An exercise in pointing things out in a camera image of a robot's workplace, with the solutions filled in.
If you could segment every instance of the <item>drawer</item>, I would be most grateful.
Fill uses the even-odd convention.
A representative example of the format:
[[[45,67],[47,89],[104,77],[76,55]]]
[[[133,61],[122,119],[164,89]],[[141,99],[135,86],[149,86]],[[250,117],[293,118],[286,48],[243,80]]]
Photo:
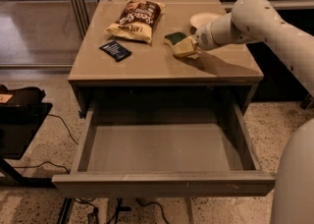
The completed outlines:
[[[242,114],[227,87],[108,87],[93,92],[67,197],[264,196]]]

